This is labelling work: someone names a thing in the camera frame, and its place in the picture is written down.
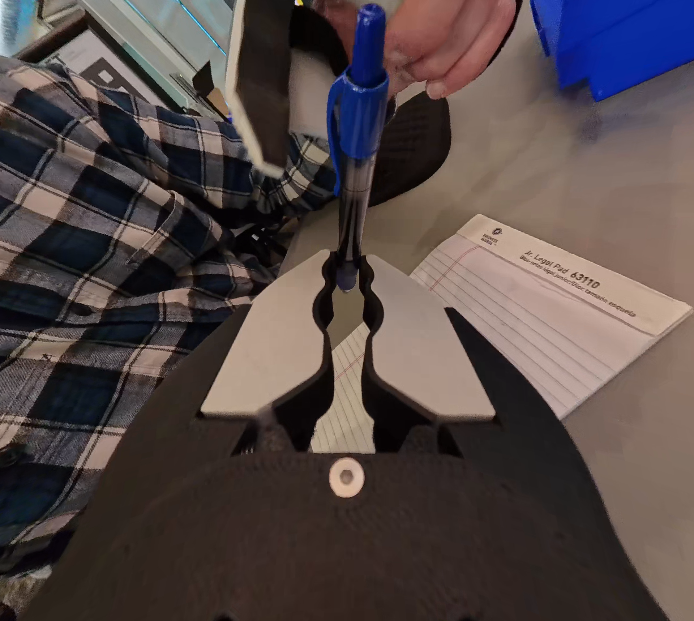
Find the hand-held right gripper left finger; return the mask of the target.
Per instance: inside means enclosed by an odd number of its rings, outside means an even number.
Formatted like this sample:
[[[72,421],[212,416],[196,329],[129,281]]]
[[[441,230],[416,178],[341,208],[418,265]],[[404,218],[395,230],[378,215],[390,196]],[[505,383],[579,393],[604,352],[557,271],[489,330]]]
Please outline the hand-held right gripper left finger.
[[[335,253],[320,250],[256,297],[201,405],[206,418],[273,418],[308,450],[334,398],[327,326]]]

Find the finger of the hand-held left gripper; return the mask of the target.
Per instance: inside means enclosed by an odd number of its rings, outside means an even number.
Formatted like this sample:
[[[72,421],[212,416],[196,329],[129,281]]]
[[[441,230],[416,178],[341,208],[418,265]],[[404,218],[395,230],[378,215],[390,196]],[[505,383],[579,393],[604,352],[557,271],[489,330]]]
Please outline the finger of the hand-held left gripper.
[[[235,0],[224,96],[232,124],[261,173],[287,163],[290,24],[294,0]]]

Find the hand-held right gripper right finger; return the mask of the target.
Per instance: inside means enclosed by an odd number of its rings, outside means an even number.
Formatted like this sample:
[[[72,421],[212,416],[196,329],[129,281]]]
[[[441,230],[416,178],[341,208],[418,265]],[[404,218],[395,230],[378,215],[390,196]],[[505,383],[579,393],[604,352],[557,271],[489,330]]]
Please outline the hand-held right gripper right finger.
[[[487,423],[495,409],[436,294],[375,255],[360,263],[368,328],[361,397],[376,452],[417,426]]]

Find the blue retractable pen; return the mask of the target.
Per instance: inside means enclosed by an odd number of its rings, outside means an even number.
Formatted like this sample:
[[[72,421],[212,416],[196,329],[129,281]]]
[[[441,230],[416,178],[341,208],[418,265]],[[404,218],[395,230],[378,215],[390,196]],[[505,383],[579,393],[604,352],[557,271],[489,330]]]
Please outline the blue retractable pen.
[[[357,15],[352,62],[335,79],[327,100],[327,135],[339,199],[337,287],[357,284],[362,237],[376,156],[385,127],[389,77],[384,66],[385,10],[375,3]]]

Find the white lined legal pad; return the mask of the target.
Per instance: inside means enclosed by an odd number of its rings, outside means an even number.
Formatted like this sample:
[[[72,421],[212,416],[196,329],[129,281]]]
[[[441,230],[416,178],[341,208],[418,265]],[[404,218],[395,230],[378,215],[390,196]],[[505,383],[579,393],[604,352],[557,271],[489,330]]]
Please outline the white lined legal pad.
[[[693,315],[688,303],[482,214],[399,269],[464,316],[561,420]]]

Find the blue plastic bin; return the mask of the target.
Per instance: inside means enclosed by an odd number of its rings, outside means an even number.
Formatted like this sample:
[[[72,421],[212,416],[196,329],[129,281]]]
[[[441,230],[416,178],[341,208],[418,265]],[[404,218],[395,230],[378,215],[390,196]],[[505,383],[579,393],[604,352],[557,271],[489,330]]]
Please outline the blue plastic bin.
[[[693,0],[530,0],[560,89],[601,101],[693,61]]]

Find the grey desk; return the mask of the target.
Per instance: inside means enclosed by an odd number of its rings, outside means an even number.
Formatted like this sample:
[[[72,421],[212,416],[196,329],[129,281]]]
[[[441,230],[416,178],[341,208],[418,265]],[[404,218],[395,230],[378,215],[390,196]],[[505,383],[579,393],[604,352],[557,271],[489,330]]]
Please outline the grey desk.
[[[498,59],[449,97],[428,181],[370,210],[366,252],[405,273],[476,214],[693,304],[693,65],[599,103],[560,91],[528,1]],[[693,619],[693,317],[565,420],[622,544]]]

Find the person's left hand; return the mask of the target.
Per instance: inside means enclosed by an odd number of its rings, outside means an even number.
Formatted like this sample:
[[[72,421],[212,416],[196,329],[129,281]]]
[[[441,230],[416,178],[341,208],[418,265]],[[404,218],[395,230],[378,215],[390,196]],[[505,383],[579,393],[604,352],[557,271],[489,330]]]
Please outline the person's left hand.
[[[434,100],[463,89],[487,68],[515,13],[516,0],[403,0],[386,30],[390,95],[415,82]]]

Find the white printed sign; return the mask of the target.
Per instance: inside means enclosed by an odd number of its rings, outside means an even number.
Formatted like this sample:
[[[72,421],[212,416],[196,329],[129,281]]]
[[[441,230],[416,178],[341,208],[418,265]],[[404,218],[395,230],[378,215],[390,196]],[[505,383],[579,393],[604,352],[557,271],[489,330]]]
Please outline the white printed sign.
[[[152,105],[174,109],[89,29],[59,47],[42,63],[59,64],[102,88],[126,92]]]

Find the black ribbed rubber pad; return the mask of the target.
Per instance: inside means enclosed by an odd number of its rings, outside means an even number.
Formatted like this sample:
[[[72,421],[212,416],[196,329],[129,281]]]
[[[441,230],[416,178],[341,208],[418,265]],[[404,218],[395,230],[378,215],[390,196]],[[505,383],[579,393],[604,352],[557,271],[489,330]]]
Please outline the black ribbed rubber pad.
[[[487,68],[510,37],[522,2],[516,0],[511,29]],[[448,97],[430,98],[425,85],[424,92],[406,101],[395,112],[377,154],[370,205],[376,206],[412,190],[433,176],[446,161],[452,141]]]

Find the plaid shirt person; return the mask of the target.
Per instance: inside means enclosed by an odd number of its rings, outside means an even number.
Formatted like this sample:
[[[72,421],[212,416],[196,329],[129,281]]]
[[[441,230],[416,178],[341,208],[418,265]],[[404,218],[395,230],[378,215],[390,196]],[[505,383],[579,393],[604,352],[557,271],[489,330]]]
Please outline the plaid shirt person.
[[[258,172],[232,124],[1,58],[1,573],[72,530],[152,391],[277,266],[234,229],[333,197],[327,142]]]

